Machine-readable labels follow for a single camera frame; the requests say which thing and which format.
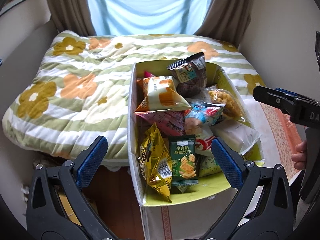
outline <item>light blue curtain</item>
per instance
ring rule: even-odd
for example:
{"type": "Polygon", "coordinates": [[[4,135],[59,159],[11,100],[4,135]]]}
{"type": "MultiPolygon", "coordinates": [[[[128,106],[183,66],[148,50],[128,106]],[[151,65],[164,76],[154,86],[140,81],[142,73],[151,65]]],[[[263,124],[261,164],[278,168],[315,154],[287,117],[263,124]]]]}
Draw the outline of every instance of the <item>light blue curtain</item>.
{"type": "Polygon", "coordinates": [[[88,0],[97,35],[193,34],[211,0],[88,0]]]}

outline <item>striped floral quilt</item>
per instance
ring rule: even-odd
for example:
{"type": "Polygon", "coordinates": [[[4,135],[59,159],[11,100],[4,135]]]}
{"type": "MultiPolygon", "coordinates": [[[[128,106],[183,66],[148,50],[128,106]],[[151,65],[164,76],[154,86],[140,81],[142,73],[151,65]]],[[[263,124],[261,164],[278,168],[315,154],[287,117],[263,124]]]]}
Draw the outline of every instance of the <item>striped floral quilt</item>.
{"type": "Polygon", "coordinates": [[[128,165],[127,112],[132,65],[181,59],[203,51],[220,65],[243,99],[263,81],[231,44],[200,36],[155,34],[79,37],[58,34],[32,83],[3,118],[18,146],[74,159],[98,135],[108,139],[103,165],[128,165]]]}

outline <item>bed headboard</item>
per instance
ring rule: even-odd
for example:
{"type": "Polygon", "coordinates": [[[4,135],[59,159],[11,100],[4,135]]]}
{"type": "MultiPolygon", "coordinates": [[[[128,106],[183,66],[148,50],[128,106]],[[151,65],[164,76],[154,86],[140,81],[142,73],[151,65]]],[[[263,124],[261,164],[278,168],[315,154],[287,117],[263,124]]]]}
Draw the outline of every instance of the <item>bed headboard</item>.
{"type": "Polygon", "coordinates": [[[0,120],[36,76],[42,58],[58,34],[52,21],[32,32],[0,66],[0,120]]]}

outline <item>bed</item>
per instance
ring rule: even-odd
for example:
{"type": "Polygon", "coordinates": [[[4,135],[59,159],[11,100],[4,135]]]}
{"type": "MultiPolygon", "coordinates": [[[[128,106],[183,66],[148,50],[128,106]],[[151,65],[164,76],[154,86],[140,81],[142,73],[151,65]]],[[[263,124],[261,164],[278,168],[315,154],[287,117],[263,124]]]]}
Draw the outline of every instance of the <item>bed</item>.
{"type": "Polygon", "coordinates": [[[44,55],[39,70],[2,119],[5,135],[26,150],[74,159],[98,135],[108,139],[104,166],[128,166],[127,113],[135,62],[181,59],[203,51],[237,88],[261,138],[266,164],[287,163],[300,141],[295,126],[276,109],[259,104],[253,88],[263,80],[232,45],[200,36],[154,34],[80,37],[63,31],[44,55]]]}

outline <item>curtain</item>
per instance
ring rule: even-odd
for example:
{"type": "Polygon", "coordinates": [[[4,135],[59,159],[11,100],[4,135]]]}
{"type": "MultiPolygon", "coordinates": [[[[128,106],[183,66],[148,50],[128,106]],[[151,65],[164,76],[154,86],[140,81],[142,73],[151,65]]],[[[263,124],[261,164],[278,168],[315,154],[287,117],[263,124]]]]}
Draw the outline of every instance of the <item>curtain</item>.
{"type": "Polygon", "coordinates": [[[57,29],[71,30],[80,36],[93,36],[87,0],[47,0],[51,17],[57,29]]]}
{"type": "Polygon", "coordinates": [[[212,0],[195,35],[227,41],[238,47],[250,23],[251,5],[252,0],[212,0]]]}
{"type": "Polygon", "coordinates": [[[97,35],[193,34],[211,0],[88,0],[97,35]]]}

